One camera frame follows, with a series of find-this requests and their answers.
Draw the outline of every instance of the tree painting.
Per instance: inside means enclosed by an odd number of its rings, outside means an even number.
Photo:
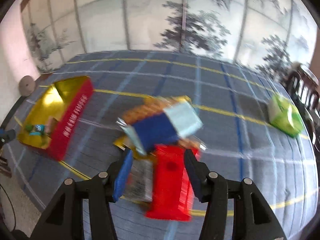
[[[263,65],[257,65],[260,72],[271,79],[280,79],[287,75],[291,61],[286,51],[286,43],[278,35],[270,35],[269,38],[263,38],[262,44],[269,45],[267,55],[262,59]]]
[[[46,61],[50,57],[50,54],[58,49],[62,49],[74,41],[68,41],[66,35],[67,29],[62,31],[62,34],[58,37],[58,45],[50,38],[46,30],[40,31],[35,23],[31,23],[30,29],[27,31],[27,42],[30,47],[33,57],[45,64],[45,69],[39,70],[41,72],[51,70],[50,61]]]
[[[219,7],[229,8],[230,0],[214,1]],[[230,31],[221,24],[217,13],[202,10],[198,13],[188,12],[182,40],[183,5],[167,1],[163,6],[174,10],[172,16],[168,16],[166,19],[173,28],[166,29],[161,33],[163,39],[161,42],[154,44],[155,47],[180,51],[180,46],[183,45],[182,51],[184,53],[197,54],[197,50],[210,58],[220,58],[222,56],[221,49],[227,44],[225,36],[230,34]]]
[[[303,49],[305,52],[309,52],[309,46],[307,40],[300,35],[299,38],[295,38],[295,45],[300,49]]]

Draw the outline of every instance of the wooden chair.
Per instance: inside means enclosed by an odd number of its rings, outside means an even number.
[[[313,90],[309,94],[309,101],[308,104],[306,104],[306,108],[309,110],[316,110],[319,113],[319,93],[317,90]]]
[[[307,128],[309,137],[311,139],[312,145],[314,146],[314,144],[316,142],[316,130],[315,130],[315,127],[314,127],[314,124],[313,124],[313,119],[311,117],[311,114],[310,114],[308,108],[310,108],[311,105],[312,105],[312,107],[318,105],[318,104],[316,104],[314,99],[316,99],[316,96],[318,96],[317,98],[318,98],[318,101],[319,101],[319,94],[315,94],[314,92],[312,92],[313,96],[310,96],[308,98],[309,99],[308,107],[306,107],[307,100],[305,100],[305,103],[303,103],[301,101],[302,93],[299,94],[300,85],[301,84],[302,84],[303,87],[305,87],[304,83],[302,82],[302,78],[301,78],[299,72],[298,71],[293,71],[288,76],[288,80],[286,81],[285,89],[288,92],[289,96],[291,97],[292,101],[294,102],[295,106],[299,110],[299,113],[300,113],[300,115],[302,117],[302,120],[306,125],[306,128]]]
[[[3,152],[3,146],[12,141],[16,137],[16,133],[14,130],[4,131],[2,130],[0,133],[0,173],[4,174],[5,176],[11,178],[11,170],[8,166],[8,160],[3,158],[2,152]]]
[[[310,101],[310,97],[313,94],[319,85],[319,81],[316,76],[304,65],[300,65],[297,69],[301,77],[300,81],[300,90],[298,94],[300,95],[301,101],[306,105],[308,100]]]

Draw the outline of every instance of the green snack bag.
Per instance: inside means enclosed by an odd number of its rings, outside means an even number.
[[[270,124],[291,137],[303,130],[303,121],[298,109],[287,98],[275,94],[269,101]]]

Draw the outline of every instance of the white wall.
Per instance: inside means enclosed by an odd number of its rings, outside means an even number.
[[[301,0],[187,0],[187,6],[187,53],[271,77],[312,59],[317,26]],[[84,52],[178,51],[181,9],[182,0],[29,0],[22,18],[36,64],[48,72]]]
[[[20,79],[39,77],[22,27],[21,1],[13,3],[0,23],[0,124],[20,97]]]
[[[31,56],[22,26],[20,3],[16,0],[0,23],[0,44],[16,82],[24,76],[36,80],[40,74]]]
[[[14,103],[20,97],[18,82],[14,79],[9,64],[0,45],[0,124],[7,116]]]

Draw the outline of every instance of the blue tape line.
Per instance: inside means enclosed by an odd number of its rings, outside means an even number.
[[[292,148],[292,145],[291,145],[291,142],[290,142],[290,139],[288,136],[287,136],[287,139],[288,139],[288,142],[289,142],[289,145],[291,148],[291,152],[292,152],[292,162],[293,162],[293,172],[294,172],[294,189],[295,189],[294,197],[297,198],[296,165],[294,164],[294,153],[293,153],[293,148]],[[292,217],[292,223],[291,223],[289,237],[291,236],[291,232],[292,232],[292,228],[293,228],[295,210],[296,210],[296,202],[294,202],[294,206],[293,206],[293,217]]]
[[[82,60],[85,56],[86,56],[86,54],[82,54],[81,56],[79,56],[79,59],[77,59],[77,61]],[[71,67],[73,67],[74,65],[75,65],[75,64],[70,64],[70,66],[68,66],[68,67],[66,68],[65,72],[68,72],[69,69],[70,69]]]
[[[223,63],[221,63],[221,69],[224,73],[227,73],[224,66],[223,66]],[[227,83],[227,86],[228,88],[232,89],[231,88],[231,85],[230,85],[230,82],[229,82],[229,78],[227,75],[223,75],[224,78],[225,78],[225,81]],[[235,100],[235,97],[234,97],[234,94],[232,91],[229,91],[230,93],[230,98],[231,98],[231,104],[232,104],[232,108],[233,108],[233,112],[237,114],[237,108],[236,108],[236,100]],[[243,148],[242,148],[242,137],[241,137],[241,131],[240,131],[240,119],[239,117],[235,117],[236,119],[236,130],[237,130],[237,135],[238,135],[238,147],[239,147],[239,151],[241,153],[241,155],[243,155]],[[243,158],[240,158],[239,159],[239,173],[240,173],[240,181],[244,178],[244,175],[243,175]]]
[[[115,52],[114,52],[114,53],[111,53],[110,55],[107,55],[107,56],[104,57],[103,59],[107,59],[107,58],[113,57],[114,54],[116,54],[116,53],[115,53]],[[94,64],[91,68],[89,68],[89,71],[95,70],[95,68],[96,68],[97,66],[99,66],[100,64],[102,64],[102,61],[97,62],[96,64]]]
[[[31,171],[31,175],[30,175],[30,177],[29,177],[29,179],[28,179],[28,183],[32,180],[33,175],[35,174],[36,169],[38,168],[41,160],[42,160],[42,156],[40,155],[40,156],[38,157],[37,161],[36,161],[35,166],[33,167],[32,171]]]
[[[262,111],[261,106],[260,106],[260,104],[259,104],[257,95],[254,93],[253,88],[252,88],[251,84],[248,82],[247,77],[244,75],[243,71],[242,71],[240,68],[239,68],[239,71],[240,71],[240,73],[243,75],[243,77],[245,78],[245,80],[247,81],[248,87],[249,87],[251,93],[253,94],[254,99],[255,99],[256,102],[257,102],[257,106],[258,106],[258,108],[259,108],[259,110],[260,110],[261,115],[263,116],[263,111]],[[273,141],[272,141],[272,139],[271,139],[271,136],[270,136],[270,133],[269,133],[269,128],[268,128],[266,125],[265,125],[265,129],[266,129],[267,137],[268,137],[268,139],[269,139],[269,141],[270,141],[270,143],[271,143],[271,145],[272,145],[272,147],[273,147],[273,149],[272,149],[272,151],[271,151],[273,170],[274,170],[274,173],[275,173],[275,174],[274,174],[274,177],[275,177],[275,187],[274,187],[274,189],[273,189],[273,198],[274,198],[274,199],[273,199],[273,204],[276,204],[276,192],[277,192],[276,186],[278,185],[278,175],[277,175],[277,164],[276,164],[276,162],[275,162],[275,160],[274,160],[275,145],[274,145],[274,143],[273,143]]]
[[[112,70],[115,70],[123,61],[119,61],[115,66],[113,67],[110,67],[109,70],[112,71]],[[108,76],[109,73],[103,73],[103,75],[98,78],[98,80],[93,84],[93,87],[98,87],[100,85],[100,83]]]
[[[271,95],[270,95],[270,93],[269,93],[269,90],[265,87],[265,85],[264,85],[264,83],[262,82],[262,80],[260,79],[260,77],[259,77],[259,76],[257,76],[257,77],[259,78],[259,80],[260,80],[261,84],[263,85],[263,87],[265,88],[265,90],[268,92],[269,97],[271,97]]]
[[[164,235],[164,240],[174,240],[176,232],[178,230],[178,221],[169,221],[167,230]]]
[[[195,82],[195,98],[193,100],[194,104],[195,105],[201,105],[201,84],[200,84],[200,81],[201,81],[201,69],[200,69],[200,66],[201,66],[201,59],[200,57],[197,57],[196,58],[196,65],[197,65],[197,68],[196,68],[196,82]],[[195,109],[196,113],[199,114],[199,108],[196,108]]]
[[[177,58],[177,55],[173,55],[173,58],[170,61],[175,61],[176,58]],[[160,93],[164,87],[164,83],[167,79],[166,75],[169,75],[171,73],[172,65],[173,65],[173,63],[167,63],[167,68],[165,69],[164,77],[162,77],[160,79],[160,81],[158,82],[158,85],[156,86],[154,92],[152,93],[152,96],[157,97],[160,95]]]

